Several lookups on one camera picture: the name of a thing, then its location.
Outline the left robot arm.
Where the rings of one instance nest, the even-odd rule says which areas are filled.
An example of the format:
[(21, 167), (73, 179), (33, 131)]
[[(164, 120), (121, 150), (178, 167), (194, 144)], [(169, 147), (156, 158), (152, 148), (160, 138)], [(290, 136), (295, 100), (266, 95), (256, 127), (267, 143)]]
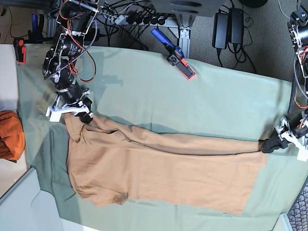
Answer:
[(297, 159), (308, 160), (308, 107), (301, 106), (296, 101), (296, 89), (308, 98), (308, 2), (299, 0), (296, 11), (290, 15), (287, 23), (288, 31), (294, 48), (294, 76), (288, 114), (291, 114), (294, 104), (302, 111), (297, 116), (288, 119), (281, 118), (281, 124), (276, 126), (270, 137), (261, 145), (261, 152), (272, 153), (285, 149), (290, 143), (298, 149)]

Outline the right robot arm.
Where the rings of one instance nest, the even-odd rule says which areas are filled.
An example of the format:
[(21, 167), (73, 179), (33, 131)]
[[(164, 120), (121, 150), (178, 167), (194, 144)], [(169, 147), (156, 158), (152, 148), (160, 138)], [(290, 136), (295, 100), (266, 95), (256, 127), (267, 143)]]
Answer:
[(89, 50), (84, 39), (91, 26), (97, 25), (98, 13), (97, 0), (65, 0), (59, 8), (59, 27), (42, 65), (44, 79), (53, 82), (57, 94), (46, 112), (51, 122), (59, 122), (66, 113), (79, 117), (85, 124), (93, 119), (90, 90), (81, 88), (76, 80), (75, 64)]

